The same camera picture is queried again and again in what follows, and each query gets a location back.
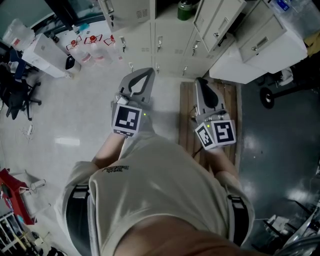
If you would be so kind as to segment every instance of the black strap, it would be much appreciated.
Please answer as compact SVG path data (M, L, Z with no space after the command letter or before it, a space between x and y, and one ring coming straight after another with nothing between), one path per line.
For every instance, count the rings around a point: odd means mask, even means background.
M240 196L228 195L231 200L234 213L233 242L241 246L249 231L249 214L247 206Z
M82 256L91 256L90 233L88 223L89 185L77 185L66 206L66 224L74 247Z

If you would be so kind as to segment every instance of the chair wheel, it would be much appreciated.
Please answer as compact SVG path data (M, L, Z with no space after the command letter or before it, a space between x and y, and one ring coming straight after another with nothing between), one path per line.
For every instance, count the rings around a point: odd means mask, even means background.
M266 109L272 109L275 105L275 99L273 93L268 88L261 88L260 90L260 100L262 105Z

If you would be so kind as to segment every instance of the wooden pallet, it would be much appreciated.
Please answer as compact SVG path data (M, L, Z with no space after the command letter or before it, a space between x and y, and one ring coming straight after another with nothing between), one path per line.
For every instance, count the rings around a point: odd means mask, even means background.
M234 120L236 131L238 122L237 110L237 91L236 87L228 84L213 83L223 95L225 101L225 108L229 112L230 118ZM195 134L191 120L190 113L194 110L194 83L182 82L180 85L180 115L179 115L179 145L181 145L190 155L197 152L201 148L201 142ZM230 161L235 164L236 160L236 144L225 146L223 148L225 154ZM205 151L201 150L194 160L202 165L205 169L209 169L206 161Z

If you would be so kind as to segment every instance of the white t-shirt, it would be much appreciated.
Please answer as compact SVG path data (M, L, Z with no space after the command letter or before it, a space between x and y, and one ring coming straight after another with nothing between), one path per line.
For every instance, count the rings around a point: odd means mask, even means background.
M72 189L89 184L96 212L99 254L111 256L122 236L136 223L151 216L173 216L196 229L228 238L228 192L240 196L249 213L254 210L239 181L226 171L215 177L179 145L154 133L128 138L120 159L99 169L92 162L77 162L56 202L60 226L66 227L66 208Z

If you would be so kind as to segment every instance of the sleeve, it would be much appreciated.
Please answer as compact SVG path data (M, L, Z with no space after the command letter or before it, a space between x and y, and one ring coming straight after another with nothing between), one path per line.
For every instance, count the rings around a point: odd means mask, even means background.
M255 220L255 210L252 203L249 201L248 197L243 191L241 183L236 179L231 173L228 171L219 171L214 176L219 183L226 189L228 194L232 194L234 196L241 197L248 211L249 216L249 228L248 233L244 241L246 241L251 233L253 228L254 220Z
M67 235L70 240L69 232L67 230L66 222L66 210L69 196L77 184L87 183L99 168L93 162L80 161L73 167L70 176L64 186L62 193L57 198L54 211L56 214L57 222L62 228L63 232Z

